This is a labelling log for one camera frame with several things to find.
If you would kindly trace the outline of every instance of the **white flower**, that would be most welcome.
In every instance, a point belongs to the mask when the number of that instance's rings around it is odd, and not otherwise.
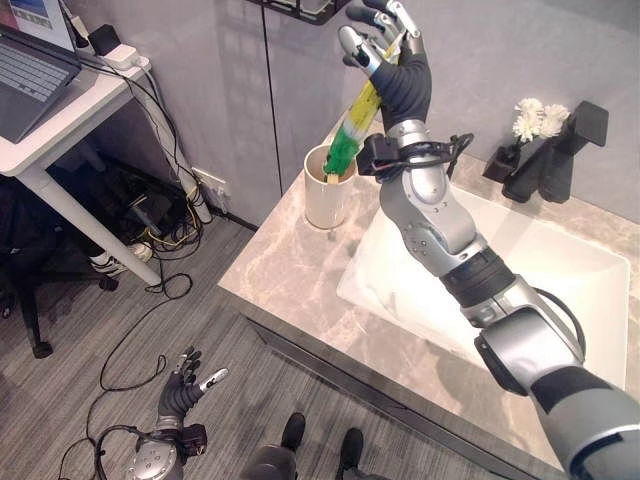
[[[516,105],[516,110],[522,112],[521,115],[530,117],[531,120],[542,116],[544,108],[542,102],[537,98],[523,98]]]
[[[518,115],[513,124],[513,133],[523,143],[530,142],[540,135],[540,118],[530,115]]]
[[[549,138],[558,135],[567,117],[569,117],[569,110],[562,105],[553,104],[544,107],[544,117],[540,124],[540,136]]]

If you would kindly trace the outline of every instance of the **robotic hand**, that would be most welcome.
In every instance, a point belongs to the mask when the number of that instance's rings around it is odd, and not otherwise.
[[[345,63],[363,70],[382,98],[386,136],[372,135],[358,154],[361,175],[382,183],[380,204],[410,254],[437,276],[480,329],[475,346],[504,389],[533,400],[545,433],[571,477],[638,478],[640,407],[582,367],[584,341],[535,289],[487,245],[454,198],[444,164],[470,136],[430,142],[425,121],[431,75],[420,31],[395,0],[364,0],[347,15],[377,27],[384,14],[403,35],[398,66],[370,38],[339,30]]]
[[[160,394],[156,427],[136,444],[136,455],[127,470],[128,480],[182,480],[182,466],[207,447],[204,425],[183,426],[187,412],[229,373],[218,370],[199,384],[195,371],[201,353],[189,347],[182,353]]]

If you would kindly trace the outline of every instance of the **power adapter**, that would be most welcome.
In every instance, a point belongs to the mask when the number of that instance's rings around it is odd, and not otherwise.
[[[118,38],[112,25],[102,25],[89,34],[89,42],[102,60],[115,70],[129,70],[138,65],[138,51]]]

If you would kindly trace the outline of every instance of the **black faucet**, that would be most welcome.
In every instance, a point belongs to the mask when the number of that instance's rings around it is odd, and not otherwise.
[[[560,134],[547,139],[522,167],[504,179],[502,194],[525,203],[537,189],[548,202],[566,202],[571,194],[574,155],[587,143],[603,147],[608,123],[607,110],[581,102]]]

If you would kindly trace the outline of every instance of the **sink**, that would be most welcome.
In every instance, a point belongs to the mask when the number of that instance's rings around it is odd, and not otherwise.
[[[452,188],[478,231],[511,270],[530,285],[559,297],[576,315],[587,342],[585,366],[624,388],[628,260],[555,225]],[[347,265],[337,293],[486,369],[473,346],[478,330],[460,313],[440,281],[409,255],[400,232],[382,210]],[[573,330],[568,317],[549,304]]]

